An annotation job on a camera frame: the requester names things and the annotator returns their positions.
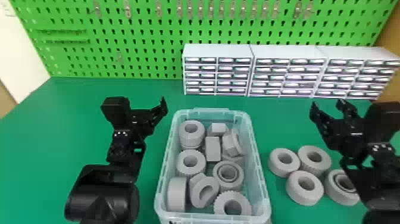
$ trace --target wall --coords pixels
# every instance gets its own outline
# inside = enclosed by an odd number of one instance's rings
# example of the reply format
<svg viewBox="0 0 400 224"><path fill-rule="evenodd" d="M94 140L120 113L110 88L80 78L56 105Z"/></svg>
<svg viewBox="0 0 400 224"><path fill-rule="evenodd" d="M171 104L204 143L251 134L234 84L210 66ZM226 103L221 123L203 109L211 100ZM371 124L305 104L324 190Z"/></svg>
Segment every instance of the wall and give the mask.
<svg viewBox="0 0 400 224"><path fill-rule="evenodd" d="M382 30L376 45L383 46L400 56L400 1ZM397 72L377 101L400 101L400 71Z"/></svg>
<svg viewBox="0 0 400 224"><path fill-rule="evenodd" d="M0 81L20 103L49 75L7 0L0 0L0 40Z"/></svg>
<svg viewBox="0 0 400 224"><path fill-rule="evenodd" d="M0 119L10 112L17 103L0 82Z"/></svg>

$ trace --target green mat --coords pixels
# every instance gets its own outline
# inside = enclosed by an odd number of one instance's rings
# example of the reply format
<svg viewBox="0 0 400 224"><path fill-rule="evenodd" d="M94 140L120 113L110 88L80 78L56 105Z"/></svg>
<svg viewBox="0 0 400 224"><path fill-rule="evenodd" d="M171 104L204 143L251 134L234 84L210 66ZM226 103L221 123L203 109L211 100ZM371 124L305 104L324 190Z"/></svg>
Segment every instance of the green mat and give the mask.
<svg viewBox="0 0 400 224"><path fill-rule="evenodd" d="M300 206L285 191L285 179L268 169L272 149L297 151L302 145L327 150L308 118L312 99L184 96L182 83L173 80L52 78L0 120L0 223L69 223L64 219L67 196L85 164L105 164L113 127L100 110L105 97L129 97L132 108L151 108L165 96L169 113L146 138L137 187L140 211L136 223L158 223L154 195L160 176L173 114L195 107L229 108L247 112L260 152L265 184L276 224L355 224L367 209L342 206L328 196L317 205ZM317 99L321 110L341 117L335 99ZM364 115L369 101L351 101ZM400 132L392 144L399 149ZM327 150L332 168L340 154Z"/></svg>
<svg viewBox="0 0 400 224"><path fill-rule="evenodd" d="M373 45L397 0L10 2L51 76L181 79L185 43Z"/></svg>

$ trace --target bin handle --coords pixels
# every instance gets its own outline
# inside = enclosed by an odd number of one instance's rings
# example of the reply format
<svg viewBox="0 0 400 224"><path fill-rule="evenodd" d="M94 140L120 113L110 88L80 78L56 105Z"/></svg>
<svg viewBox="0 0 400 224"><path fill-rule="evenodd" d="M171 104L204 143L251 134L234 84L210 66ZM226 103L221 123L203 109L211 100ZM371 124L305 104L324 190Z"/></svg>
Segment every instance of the bin handle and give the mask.
<svg viewBox="0 0 400 224"><path fill-rule="evenodd" d="M210 108L210 107L195 107L193 111L198 112L229 112L229 108Z"/></svg>

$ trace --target gray rubber ring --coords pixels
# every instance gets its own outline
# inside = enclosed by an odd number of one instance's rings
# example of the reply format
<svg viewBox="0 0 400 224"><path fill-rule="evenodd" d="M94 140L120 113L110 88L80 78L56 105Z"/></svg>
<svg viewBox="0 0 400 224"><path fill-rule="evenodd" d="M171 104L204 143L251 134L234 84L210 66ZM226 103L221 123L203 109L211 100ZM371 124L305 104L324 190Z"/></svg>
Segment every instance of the gray rubber ring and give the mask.
<svg viewBox="0 0 400 224"><path fill-rule="evenodd" d="M185 212L187 179L174 177L170 179L167 190L167 210Z"/></svg>
<svg viewBox="0 0 400 224"><path fill-rule="evenodd" d="M191 178L198 173L204 173L205 157L197 150L184 150L178 154L176 170L179 176Z"/></svg>
<svg viewBox="0 0 400 224"><path fill-rule="evenodd" d="M179 139L182 148L199 148L205 136L204 125L197 120L187 120L179 127Z"/></svg>
<svg viewBox="0 0 400 224"><path fill-rule="evenodd" d="M300 169L310 172L316 177L320 177L332 164L328 153L312 145L301 147L297 155L301 161Z"/></svg>
<svg viewBox="0 0 400 224"><path fill-rule="evenodd" d="M225 178L224 172L226 172L226 175L234 176L234 177L233 178ZM212 175L220 183L221 192L240 191L240 188L242 187L242 184L243 184L243 180L245 178L243 169L238 164L236 164L232 161L227 161L227 160L217 163L212 170Z"/></svg>
<svg viewBox="0 0 400 224"><path fill-rule="evenodd" d="M276 176L286 178L300 168L300 159L287 148L276 148L270 153L268 167Z"/></svg>
<svg viewBox="0 0 400 224"><path fill-rule="evenodd" d="M226 191L221 193L214 203L215 214L236 214L241 216L251 216L252 208L249 200L241 193L236 191Z"/></svg>
<svg viewBox="0 0 400 224"><path fill-rule="evenodd" d="M298 204L313 206L324 195L324 187L312 173L298 170L289 175L286 192Z"/></svg>
<svg viewBox="0 0 400 224"><path fill-rule="evenodd" d="M190 201L198 209L209 206L217 197L220 184L216 178L199 173L189 181Z"/></svg>
<svg viewBox="0 0 400 224"><path fill-rule="evenodd" d="M341 205L354 206L360 200L354 185L343 170L329 172L324 186L329 198Z"/></svg>

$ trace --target gray gear part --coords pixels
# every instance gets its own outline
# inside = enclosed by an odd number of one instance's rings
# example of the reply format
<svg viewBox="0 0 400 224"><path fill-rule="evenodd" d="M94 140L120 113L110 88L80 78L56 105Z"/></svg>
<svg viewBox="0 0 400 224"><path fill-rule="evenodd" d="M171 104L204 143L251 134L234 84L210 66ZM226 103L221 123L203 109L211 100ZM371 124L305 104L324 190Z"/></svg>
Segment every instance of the gray gear part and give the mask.
<svg viewBox="0 0 400 224"><path fill-rule="evenodd" d="M324 187L329 198L341 205L354 206L360 200L353 183L343 170L329 172Z"/></svg>
<svg viewBox="0 0 400 224"><path fill-rule="evenodd" d="M215 214L238 214L251 216L252 207L249 200L236 191L226 191L218 195L214 203Z"/></svg>
<svg viewBox="0 0 400 224"><path fill-rule="evenodd" d="M332 164L328 153L312 145L304 145L299 149L297 155L301 162L300 169L310 172L316 177L320 177Z"/></svg>
<svg viewBox="0 0 400 224"><path fill-rule="evenodd" d="M212 175L220 183L221 192L240 191L245 178L243 168L227 160L217 163L212 170Z"/></svg>
<svg viewBox="0 0 400 224"><path fill-rule="evenodd" d="M220 184L216 178L199 173L189 180L189 195L192 205L198 209L209 206L217 197Z"/></svg>
<svg viewBox="0 0 400 224"><path fill-rule="evenodd" d="M207 136L223 136L228 131L224 123L211 123L207 129Z"/></svg>
<svg viewBox="0 0 400 224"><path fill-rule="evenodd" d="M178 154L176 170L179 176L191 178L198 173L204 173L205 157L197 150L184 150Z"/></svg>
<svg viewBox="0 0 400 224"><path fill-rule="evenodd" d="M298 170L289 175L286 192L298 204L313 206L324 195L324 186L312 173Z"/></svg>
<svg viewBox="0 0 400 224"><path fill-rule="evenodd" d="M179 140L182 150L200 148L204 136L204 125L197 120L187 120L179 126Z"/></svg>
<svg viewBox="0 0 400 224"><path fill-rule="evenodd" d="M167 189L167 210L185 212L187 179L173 177L170 179Z"/></svg>
<svg viewBox="0 0 400 224"><path fill-rule="evenodd" d="M232 161L234 163L237 163L242 168L245 165L245 157L243 155L237 155L237 156L231 157L225 151L222 151L222 160L223 161L225 161L225 160Z"/></svg>
<svg viewBox="0 0 400 224"><path fill-rule="evenodd" d="M220 137L205 137L205 158L207 162L221 161L221 143Z"/></svg>
<svg viewBox="0 0 400 224"><path fill-rule="evenodd" d="M287 148L276 148L270 153L268 167L276 176L287 178L300 168L300 159Z"/></svg>

